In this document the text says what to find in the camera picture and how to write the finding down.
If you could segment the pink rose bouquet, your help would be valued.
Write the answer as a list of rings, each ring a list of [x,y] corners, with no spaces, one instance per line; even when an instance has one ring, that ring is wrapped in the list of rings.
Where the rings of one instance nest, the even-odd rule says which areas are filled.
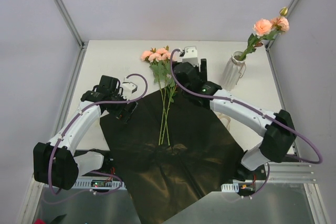
[[[170,67],[171,53],[169,46],[163,48],[151,48],[142,53],[140,59],[149,64],[154,76],[154,83],[159,86],[162,99],[162,119],[160,126],[159,145],[163,145],[167,141],[168,146],[171,145],[168,115],[170,105],[174,102],[174,96],[177,94],[177,85],[172,78],[172,70]]]

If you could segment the cream printed ribbon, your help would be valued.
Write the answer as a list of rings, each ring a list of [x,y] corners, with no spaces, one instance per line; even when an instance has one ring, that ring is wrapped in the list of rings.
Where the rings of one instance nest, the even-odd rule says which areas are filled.
[[[216,115],[218,119],[221,121],[221,123],[228,129],[230,130],[230,123],[231,123],[231,118],[225,114],[218,113],[216,112]]]

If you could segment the black wrapping paper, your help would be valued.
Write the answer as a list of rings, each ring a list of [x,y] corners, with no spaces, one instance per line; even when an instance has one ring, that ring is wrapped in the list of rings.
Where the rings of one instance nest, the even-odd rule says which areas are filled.
[[[131,119],[112,115],[100,127],[142,223],[163,223],[231,179],[243,154],[211,110],[178,93],[170,105],[169,135],[159,144],[160,91],[138,101]]]

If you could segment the pink rose stem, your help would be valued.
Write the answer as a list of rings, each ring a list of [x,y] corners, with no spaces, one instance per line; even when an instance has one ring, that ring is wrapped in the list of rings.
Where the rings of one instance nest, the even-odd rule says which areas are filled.
[[[247,40],[246,49],[236,59],[244,61],[248,54],[255,52],[256,48],[264,44],[263,41],[272,41],[278,34],[288,32],[290,25],[286,18],[287,14],[288,7],[283,7],[279,12],[279,16],[271,20],[263,18],[258,20],[253,26],[254,33]]]

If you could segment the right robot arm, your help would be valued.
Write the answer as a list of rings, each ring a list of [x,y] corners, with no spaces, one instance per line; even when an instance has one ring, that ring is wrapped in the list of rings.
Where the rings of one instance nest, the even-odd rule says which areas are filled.
[[[170,62],[172,77],[183,95],[194,105],[222,113],[244,124],[262,137],[260,143],[247,150],[236,166],[242,179],[250,178],[255,170],[268,162],[281,163],[287,156],[296,134],[290,114],[263,110],[245,103],[221,86],[205,80],[189,62]]]

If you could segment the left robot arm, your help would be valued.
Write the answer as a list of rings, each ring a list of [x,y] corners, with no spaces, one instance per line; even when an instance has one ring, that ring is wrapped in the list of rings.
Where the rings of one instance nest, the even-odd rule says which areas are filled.
[[[61,130],[47,143],[37,143],[33,149],[34,179],[51,187],[69,190],[79,176],[92,171],[99,176],[110,173],[111,164],[105,152],[91,149],[75,155],[89,128],[104,112],[127,122],[137,107],[132,95],[138,86],[128,78],[102,75],[98,85],[86,91],[80,103]]]

